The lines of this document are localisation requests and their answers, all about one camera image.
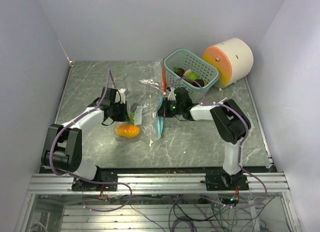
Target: cylindrical container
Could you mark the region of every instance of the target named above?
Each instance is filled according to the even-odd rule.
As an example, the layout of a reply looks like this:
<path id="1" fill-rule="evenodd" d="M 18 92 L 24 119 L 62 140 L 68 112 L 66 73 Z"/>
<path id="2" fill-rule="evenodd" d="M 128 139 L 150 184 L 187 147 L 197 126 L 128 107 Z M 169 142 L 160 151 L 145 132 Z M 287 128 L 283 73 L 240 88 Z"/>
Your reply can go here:
<path id="1" fill-rule="evenodd" d="M 214 84 L 217 88 L 224 88 L 245 77 L 254 64 L 251 49 L 239 38 L 208 47 L 204 51 L 203 60 L 219 70 L 220 78 Z"/>

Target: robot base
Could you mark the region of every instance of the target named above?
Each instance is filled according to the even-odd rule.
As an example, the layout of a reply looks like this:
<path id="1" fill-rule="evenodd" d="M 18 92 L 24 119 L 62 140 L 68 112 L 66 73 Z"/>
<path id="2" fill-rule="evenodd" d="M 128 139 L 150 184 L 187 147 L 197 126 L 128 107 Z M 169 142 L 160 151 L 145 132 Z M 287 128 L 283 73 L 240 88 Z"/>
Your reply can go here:
<path id="1" fill-rule="evenodd" d="M 235 191 L 236 186 L 239 186 L 240 191 L 249 190 L 249 184 L 247 183 L 247 177 L 241 175 L 236 181 L 233 179 L 228 187 L 222 181 L 222 176 L 226 175 L 222 167 L 177 167 L 177 168 L 98 168 L 101 170 L 103 181 L 105 182 L 117 182 L 118 175 L 130 174 L 141 176 L 141 174 L 161 174 L 165 176 L 176 175 L 176 174 L 206 174 L 203 176 L 205 180 L 199 181 L 200 183 L 206 184 L 207 191 Z M 245 166 L 244 169 L 250 173 L 276 173 L 277 168 L 273 165 L 270 168 L 265 166 Z M 40 169 L 41 174 L 51 174 L 51 169 Z M 97 186 L 90 183 L 84 183 L 81 180 L 74 180 L 75 184 L 72 185 L 72 191 L 100 191 L 101 186 Z M 107 185 L 104 191 L 116 191 L 117 187 L 114 185 Z"/>
<path id="2" fill-rule="evenodd" d="M 249 190 L 247 176 L 241 172 L 234 175 L 228 175 L 224 172 L 207 174 L 205 185 L 207 191 L 235 191 L 237 186 L 240 191 Z"/>
<path id="3" fill-rule="evenodd" d="M 110 170 L 101 170 L 99 167 L 97 168 L 97 173 L 93 179 L 94 181 L 102 181 L 102 182 L 118 182 L 118 176 Z M 81 179 L 74 179 L 72 184 L 72 191 L 75 192 L 88 192 L 88 191 L 100 191 L 102 188 L 101 184 L 94 184 L 83 181 Z M 106 184 L 104 191 L 117 191 L 116 184 Z"/>

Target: green vegetable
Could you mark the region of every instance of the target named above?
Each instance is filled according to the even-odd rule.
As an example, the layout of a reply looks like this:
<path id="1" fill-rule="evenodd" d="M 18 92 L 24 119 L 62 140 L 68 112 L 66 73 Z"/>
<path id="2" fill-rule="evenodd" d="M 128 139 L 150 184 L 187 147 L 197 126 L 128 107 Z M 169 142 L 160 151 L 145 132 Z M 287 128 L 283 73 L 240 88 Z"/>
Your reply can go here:
<path id="1" fill-rule="evenodd" d="M 130 112 L 129 113 L 129 121 L 131 123 L 134 123 L 135 122 L 135 112 Z"/>
<path id="2" fill-rule="evenodd" d="M 198 79 L 198 75 L 196 75 L 195 73 L 191 73 L 188 75 L 188 78 L 193 79 L 193 80 L 197 80 Z"/>

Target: marble tabletop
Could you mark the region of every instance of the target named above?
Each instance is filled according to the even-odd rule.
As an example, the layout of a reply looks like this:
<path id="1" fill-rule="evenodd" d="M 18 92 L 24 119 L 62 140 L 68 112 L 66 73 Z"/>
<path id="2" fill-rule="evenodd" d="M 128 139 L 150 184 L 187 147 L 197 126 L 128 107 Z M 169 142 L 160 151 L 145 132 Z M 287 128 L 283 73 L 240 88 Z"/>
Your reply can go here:
<path id="1" fill-rule="evenodd" d="M 127 88 L 129 104 L 143 105 L 141 134 L 136 139 L 119 139 L 111 126 L 97 125 L 83 138 L 82 154 L 102 168 L 176 168 L 222 166 L 224 142 L 211 121 L 179 121 L 165 118 L 162 137 L 158 139 L 157 107 L 161 82 L 154 67 L 159 61 L 74 61 L 58 112 L 57 123 L 70 121 L 101 95 L 108 69 L 118 89 Z M 234 99 L 251 122 L 243 146 L 246 166 L 270 165 L 267 146 L 245 79 L 222 91 L 212 87 L 204 102 Z"/>

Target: mango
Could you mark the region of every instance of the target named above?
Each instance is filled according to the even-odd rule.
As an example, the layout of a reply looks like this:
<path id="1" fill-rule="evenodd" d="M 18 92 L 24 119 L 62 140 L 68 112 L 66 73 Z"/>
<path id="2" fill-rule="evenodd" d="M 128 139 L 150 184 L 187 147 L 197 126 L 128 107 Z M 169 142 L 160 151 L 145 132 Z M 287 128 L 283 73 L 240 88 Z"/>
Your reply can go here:
<path id="1" fill-rule="evenodd" d="M 122 124 L 116 128 L 116 133 L 122 137 L 133 138 L 139 135 L 140 128 L 134 124 Z"/>

